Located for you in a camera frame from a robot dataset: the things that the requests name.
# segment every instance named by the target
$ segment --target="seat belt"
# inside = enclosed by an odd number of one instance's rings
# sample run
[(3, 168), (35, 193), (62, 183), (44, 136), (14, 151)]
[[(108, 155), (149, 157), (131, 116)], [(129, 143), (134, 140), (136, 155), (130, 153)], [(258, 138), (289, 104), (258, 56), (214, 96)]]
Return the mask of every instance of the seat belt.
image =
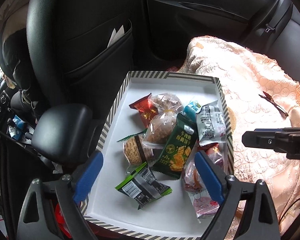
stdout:
[(266, 24), (266, 29), (261, 34), (259, 38), (259, 46), (258, 50), (259, 53), (263, 53), (266, 47), (266, 43), (270, 37), (270, 35), (275, 32), (275, 28), (277, 27), (278, 23), (281, 21), (281, 19), (284, 17), (286, 12), (288, 11), (289, 7), (291, 5), (291, 0), (283, 0), (282, 4), (279, 5), (277, 8), (273, 18), (269, 23)]

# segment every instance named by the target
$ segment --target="green snack package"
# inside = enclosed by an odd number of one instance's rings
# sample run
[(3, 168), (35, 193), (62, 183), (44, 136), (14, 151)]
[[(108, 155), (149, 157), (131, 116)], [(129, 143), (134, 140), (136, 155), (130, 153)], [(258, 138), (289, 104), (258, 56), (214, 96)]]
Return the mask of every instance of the green snack package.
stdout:
[(179, 113), (177, 125), (162, 150), (159, 160), (152, 167), (153, 170), (179, 179), (197, 139), (196, 124)]
[(138, 209), (172, 192), (170, 187), (157, 181), (147, 163), (138, 167), (115, 189), (135, 199)]

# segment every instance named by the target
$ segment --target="door panel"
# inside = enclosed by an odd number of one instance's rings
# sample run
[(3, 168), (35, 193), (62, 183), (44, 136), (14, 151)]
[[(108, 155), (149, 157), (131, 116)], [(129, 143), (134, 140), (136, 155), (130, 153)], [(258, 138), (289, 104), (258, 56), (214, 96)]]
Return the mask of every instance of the door panel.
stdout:
[(191, 38), (238, 41), (251, 18), (274, 0), (147, 0), (152, 49), (166, 60), (186, 56)]

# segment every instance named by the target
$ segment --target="black and white stripe pattern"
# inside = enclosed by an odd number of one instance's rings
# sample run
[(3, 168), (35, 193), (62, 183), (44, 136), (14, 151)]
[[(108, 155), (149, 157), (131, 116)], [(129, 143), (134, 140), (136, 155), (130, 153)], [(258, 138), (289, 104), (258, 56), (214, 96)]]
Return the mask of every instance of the black and white stripe pattern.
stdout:
[[(122, 99), (122, 96), (129, 84), (130, 78), (158, 78), (158, 79), (167, 79), (167, 78), (178, 78), (178, 79), (185, 79), (185, 80), (194, 80), (200, 82), (210, 82), (216, 84), (218, 87), (223, 113), (226, 121), (226, 136), (227, 136), (227, 145), (228, 145), (228, 162), (229, 162), (229, 171), (233, 173), (233, 146), (232, 146), (232, 133), (231, 133), (231, 125), (230, 125), (230, 118), (228, 114), (228, 109), (226, 107), (225, 97), (222, 91), (222, 87), (218, 78), (208, 77), (208, 76), (198, 76), (194, 74), (185, 74), (185, 73), (175, 73), (175, 72), (164, 72), (164, 71), (131, 71), (127, 74), (120, 90), (117, 94), (117, 97), (110, 109), (109, 115), (107, 117), (106, 123), (103, 127), (103, 130), (100, 135), (100, 139), (98, 141), (97, 150), (102, 151), (110, 126), (114, 119), (115, 113), (119, 106), (119, 103)], [(200, 237), (167, 237), (167, 236), (155, 236), (149, 234), (138, 233), (135, 231), (131, 231), (125, 228), (116, 227), (100, 220), (94, 219), (89, 216), (85, 216), (87, 207), (89, 202), (89, 196), (86, 198), (85, 201), (81, 203), (80, 211), (84, 215), (85, 220), (96, 224), (100, 227), (109, 229), (116, 233), (120, 233), (127, 236), (132, 236), (140, 239), (145, 240), (200, 240)]]

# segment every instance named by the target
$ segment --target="pink blanket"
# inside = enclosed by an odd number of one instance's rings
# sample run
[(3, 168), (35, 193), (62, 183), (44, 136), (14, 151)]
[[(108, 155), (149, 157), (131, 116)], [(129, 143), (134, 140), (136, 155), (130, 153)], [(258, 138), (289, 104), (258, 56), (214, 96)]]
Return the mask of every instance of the pink blanket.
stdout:
[[(218, 77), (231, 117), (234, 145), (234, 174), (241, 181), (264, 179), (274, 200), (278, 219), (300, 197), (300, 161), (288, 160), (273, 150), (246, 148), (242, 134), (256, 128), (300, 127), (300, 85), (275, 60), (218, 38), (192, 39), (182, 73)], [(279, 111), (259, 95), (263, 91), (289, 114)], [(240, 203), (229, 230), (233, 237), (243, 212)], [(283, 234), (300, 213), (300, 201), (289, 209), (280, 223)]]

